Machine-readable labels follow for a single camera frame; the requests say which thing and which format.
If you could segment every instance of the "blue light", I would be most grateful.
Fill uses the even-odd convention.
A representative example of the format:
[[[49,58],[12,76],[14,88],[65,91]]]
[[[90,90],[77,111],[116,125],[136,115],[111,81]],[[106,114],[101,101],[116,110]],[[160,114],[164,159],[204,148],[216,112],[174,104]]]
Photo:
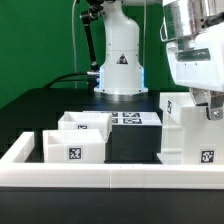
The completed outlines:
[[[145,70],[142,68],[142,89],[145,88]]]
[[[103,73],[104,73],[104,69],[103,69],[103,67],[100,67],[100,80],[99,80],[99,85],[98,85],[99,89],[102,88],[101,80],[102,80]]]

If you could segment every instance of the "green wall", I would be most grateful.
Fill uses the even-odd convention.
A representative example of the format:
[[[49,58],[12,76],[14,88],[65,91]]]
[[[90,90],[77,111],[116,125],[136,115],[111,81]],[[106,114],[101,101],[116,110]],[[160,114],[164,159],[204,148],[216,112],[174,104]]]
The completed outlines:
[[[71,36],[73,0],[1,0],[0,1],[0,107],[32,88],[43,87],[52,79],[74,71]],[[79,20],[87,4],[76,8],[78,71],[89,68],[89,56],[83,26]],[[128,7],[125,14],[143,30],[143,8]],[[170,77],[159,29],[162,8],[147,7],[146,86],[155,90],[183,90]],[[104,62],[105,37],[102,19],[92,24],[97,59]],[[86,88],[85,83],[55,87]]]

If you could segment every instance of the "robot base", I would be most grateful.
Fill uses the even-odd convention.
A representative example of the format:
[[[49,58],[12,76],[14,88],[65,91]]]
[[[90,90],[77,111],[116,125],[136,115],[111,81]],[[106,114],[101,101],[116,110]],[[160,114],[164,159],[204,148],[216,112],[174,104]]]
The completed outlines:
[[[103,92],[94,92],[94,96],[105,99],[105,100],[110,100],[110,101],[130,102],[130,101],[146,99],[148,97],[148,92],[142,92],[142,93],[132,94],[132,95],[108,94],[108,93],[103,93]]]

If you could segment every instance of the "white container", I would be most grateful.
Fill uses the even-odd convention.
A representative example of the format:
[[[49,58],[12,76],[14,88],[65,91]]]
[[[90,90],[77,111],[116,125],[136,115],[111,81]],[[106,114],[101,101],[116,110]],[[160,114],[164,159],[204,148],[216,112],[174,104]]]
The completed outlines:
[[[104,163],[105,141],[99,130],[43,131],[46,163]]]
[[[0,159],[0,187],[224,189],[224,166],[25,162],[35,147],[24,132]]]
[[[98,129],[107,142],[112,131],[112,118],[110,113],[65,112],[58,121],[58,129]]]
[[[224,119],[208,120],[205,106],[195,106],[190,93],[161,93],[164,164],[223,165]]]

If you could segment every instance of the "black surface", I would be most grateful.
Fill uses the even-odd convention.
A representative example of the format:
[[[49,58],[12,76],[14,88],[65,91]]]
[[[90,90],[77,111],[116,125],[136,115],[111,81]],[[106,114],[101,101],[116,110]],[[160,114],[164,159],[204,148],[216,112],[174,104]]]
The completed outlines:
[[[85,90],[34,89],[0,110],[0,152],[24,130],[57,128],[64,111],[158,111],[159,94],[113,103]],[[42,159],[36,151],[30,160]],[[0,223],[223,224],[223,190],[0,188]]]

